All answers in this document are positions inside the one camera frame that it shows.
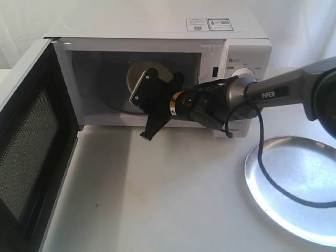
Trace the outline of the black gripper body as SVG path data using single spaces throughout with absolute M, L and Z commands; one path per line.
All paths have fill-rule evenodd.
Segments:
M 182 90 L 184 76 L 180 72 L 173 74 L 173 79 L 165 82 L 159 78 L 159 72 L 155 68 L 150 68 L 150 84 L 148 88 L 148 98 L 144 104 L 140 105 L 141 109 L 147 116 L 154 115 L 157 117 L 171 119 L 170 102 L 173 95 Z

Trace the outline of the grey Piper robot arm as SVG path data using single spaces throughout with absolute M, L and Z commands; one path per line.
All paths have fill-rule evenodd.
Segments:
M 318 120 L 335 136 L 335 58 L 298 68 L 263 81 L 233 76 L 183 88 L 184 77 L 175 73 L 165 82 L 155 68 L 139 77 L 129 102 L 148 117 L 142 136 L 151 140 L 170 120 L 185 120 L 229 138 L 230 121 L 252 119 L 263 108 L 303 105 L 310 121 Z

